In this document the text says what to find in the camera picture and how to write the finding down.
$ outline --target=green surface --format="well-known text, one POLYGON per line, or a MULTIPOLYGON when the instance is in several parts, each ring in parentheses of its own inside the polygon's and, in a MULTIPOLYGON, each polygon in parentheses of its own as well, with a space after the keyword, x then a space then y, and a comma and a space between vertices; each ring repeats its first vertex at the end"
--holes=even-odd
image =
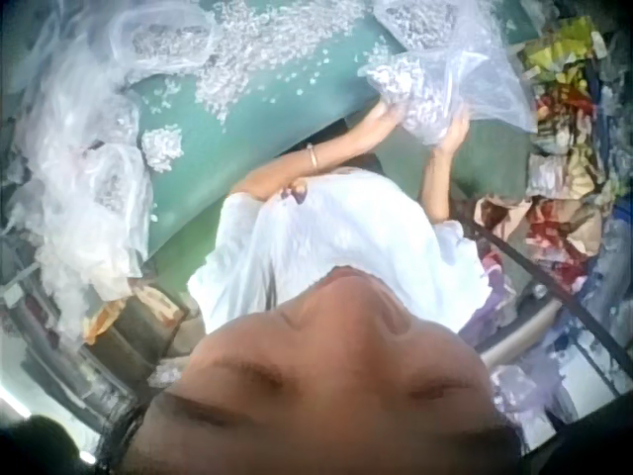
MULTIPOLYGON (((509 44, 536 37, 518 0, 504 0, 498 15, 502 25, 510 26, 505 29, 509 44)), ((375 100, 375 91, 357 77, 356 71, 363 65, 363 51, 371 51, 380 35, 393 52, 401 50, 368 16, 358 22, 352 37, 339 36, 322 44, 318 50, 328 49, 328 65, 317 67, 322 60, 317 53, 258 74, 250 86, 254 92, 231 109, 224 134, 218 121, 200 104, 193 103, 193 78, 183 78, 180 93, 169 98, 172 109, 157 115, 142 111, 141 132, 169 124, 178 124, 183 130, 184 156, 174 161, 171 172, 152 177, 158 222, 151 225, 149 248, 155 253, 159 284, 166 291, 171 295, 185 291, 189 276, 213 250, 222 198, 232 183, 258 164, 375 100), (316 70, 320 77, 316 85, 310 85, 309 78, 316 70), (276 79, 277 74, 285 78, 292 72, 298 77, 289 83, 276 79), (265 89, 257 90, 259 85, 265 89), (304 91, 302 96, 296 94, 299 88, 304 91), (262 102, 264 97, 275 97, 276 103, 262 102)), ((162 77, 155 77, 136 89, 151 99, 153 90, 162 87, 162 77)), ((527 147, 527 134, 521 131, 494 121, 476 122, 456 157, 453 179, 472 195, 494 192, 522 196, 527 147)), ((426 157, 424 147, 406 132, 396 131, 377 153, 386 174, 415 196, 426 157)))
MULTIPOLYGON (((289 2, 247 3, 278 6, 289 2)), ((505 0, 499 16, 503 25, 511 26, 506 28, 509 43, 536 35, 518 0, 505 0)), ((323 42, 312 57, 255 74, 249 83, 253 92, 232 106, 224 125, 194 102, 193 77, 177 78, 182 89, 169 97, 171 109, 159 114, 151 114, 149 107, 160 102, 153 91, 164 88, 164 76, 151 77, 136 85, 136 92, 150 101, 141 110, 141 133, 171 124, 177 124, 183 131, 184 155, 173 162, 172 171, 152 175, 158 221, 150 227, 150 254, 219 200, 231 183, 248 170, 335 120, 362 109, 374 98, 376 92, 357 77, 357 70, 363 65, 363 52, 371 51, 380 36, 384 36, 392 52, 402 50, 373 16, 367 15, 357 22, 351 37, 335 36, 323 42), (325 57, 323 49, 328 50, 329 64, 317 66, 325 57), (320 76, 311 85, 309 80, 317 70, 320 76), (293 72, 297 77, 285 82, 293 72), (282 74, 282 79, 276 78, 278 74, 282 74), (298 89, 303 90, 302 95, 297 94, 298 89), (264 100, 270 98, 276 102, 264 100)))
MULTIPOLYGON (((529 134, 498 121, 473 121, 453 161, 451 179, 469 196, 494 193, 522 198, 527 183, 529 134)), ((411 198, 417 196, 429 147, 402 129, 377 149, 387 176, 411 198)))

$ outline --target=plastic bag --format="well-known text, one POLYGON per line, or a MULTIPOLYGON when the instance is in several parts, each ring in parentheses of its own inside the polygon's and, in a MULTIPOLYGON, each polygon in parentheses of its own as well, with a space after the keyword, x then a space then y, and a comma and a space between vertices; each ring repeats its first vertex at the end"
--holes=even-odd
POLYGON ((445 48, 457 23, 458 4, 441 0, 378 0, 374 15, 406 49, 445 48))
MULTIPOLYGON (((9 59, 9 64, 4 62, 3 59, 3 66, 7 67, 5 90, 3 91, 6 94, 18 93, 29 86, 34 78, 42 72, 44 64, 54 51, 59 41, 63 5, 61 2, 57 1, 48 1, 46 3, 48 3, 48 5, 46 5, 45 8, 48 8, 50 10, 50 14, 43 20, 42 24, 40 25, 38 37, 35 40, 35 43, 32 44, 30 47, 27 47, 25 45, 26 41, 11 41, 15 38, 26 40, 26 35, 12 35, 11 32, 3 35, 3 41, 6 42, 5 45, 3 45, 3 53, 10 51, 11 54, 20 54, 20 52, 23 51, 21 54, 22 59, 17 64, 11 64, 11 60, 9 57, 7 58, 9 59)), ((17 8, 17 4, 13 5, 12 7, 12 11, 3 12, 6 14, 7 22, 13 23, 13 25, 3 25, 3 28, 8 28, 10 31, 12 30, 11 27, 13 27, 14 25, 20 26, 25 23, 25 15, 23 14, 23 12, 20 12, 20 18, 13 18, 14 15, 18 15, 19 10, 17 8)), ((33 20, 29 18, 29 20, 31 20, 31 34, 37 30, 37 27, 34 27, 34 23, 42 17, 42 12, 42 9, 38 11, 38 8, 36 7, 35 11, 32 10, 32 13, 30 13, 30 15, 33 16, 33 20)))
POLYGON ((441 51, 405 52, 380 65, 362 67, 358 74, 390 104, 404 104, 403 127, 423 143, 445 134, 455 108, 453 77, 441 51))
POLYGON ((213 14, 196 5, 150 3, 113 19, 110 44, 115 61, 125 69, 181 72, 209 59, 218 31, 213 14))
POLYGON ((359 70, 387 101, 406 104, 405 129, 423 143, 437 143, 452 115, 465 104, 472 119, 498 119, 536 132, 533 100, 510 64, 492 18, 480 11, 475 0, 428 0, 439 12, 429 16, 422 8, 426 1, 376 4, 377 18, 410 51, 359 70), (424 32, 432 35, 427 38, 424 32), (424 105, 429 97, 432 103, 424 105), (411 112, 426 108, 437 114, 411 112))
POLYGON ((32 178, 14 194, 10 223, 31 233, 57 328, 79 342, 94 302, 129 296, 128 279, 141 277, 152 192, 136 103, 118 92, 126 71, 76 28, 16 126, 32 178))

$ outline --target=light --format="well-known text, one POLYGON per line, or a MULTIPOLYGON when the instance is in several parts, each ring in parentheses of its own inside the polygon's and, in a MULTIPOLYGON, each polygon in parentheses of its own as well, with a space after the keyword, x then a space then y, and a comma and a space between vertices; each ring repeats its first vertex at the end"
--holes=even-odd
POLYGON ((95 462, 97 461, 97 459, 92 453, 86 452, 85 450, 81 450, 79 452, 79 458, 81 458, 88 465, 94 465, 95 462))
POLYGON ((9 391, 4 389, 4 386, 0 384, 0 399, 7 403, 11 409, 22 416, 24 419, 28 419, 31 416, 31 411, 24 404, 18 401, 9 391))

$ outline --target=sleeve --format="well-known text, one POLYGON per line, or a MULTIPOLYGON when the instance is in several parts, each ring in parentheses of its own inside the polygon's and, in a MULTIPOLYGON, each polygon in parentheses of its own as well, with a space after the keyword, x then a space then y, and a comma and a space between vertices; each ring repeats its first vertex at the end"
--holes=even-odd
POLYGON ((200 307, 206 333, 234 318, 231 283, 238 278, 262 206, 247 193, 229 195, 220 213, 216 248, 189 278, 189 294, 200 307))
POLYGON ((477 245, 464 237, 462 225, 446 221, 434 226, 443 272, 438 277, 446 290, 446 326, 458 332, 484 306, 491 295, 489 277, 479 259, 477 245))

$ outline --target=white shirt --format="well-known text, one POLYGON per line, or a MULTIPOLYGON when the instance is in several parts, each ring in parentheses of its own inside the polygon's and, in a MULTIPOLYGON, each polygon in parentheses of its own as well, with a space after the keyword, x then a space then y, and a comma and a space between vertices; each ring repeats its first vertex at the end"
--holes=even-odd
POLYGON ((190 278, 210 333, 290 300, 337 266, 380 278, 414 315, 457 332, 490 295, 475 243, 432 226, 393 181, 356 168, 302 178, 262 203, 226 198, 216 249, 190 278))

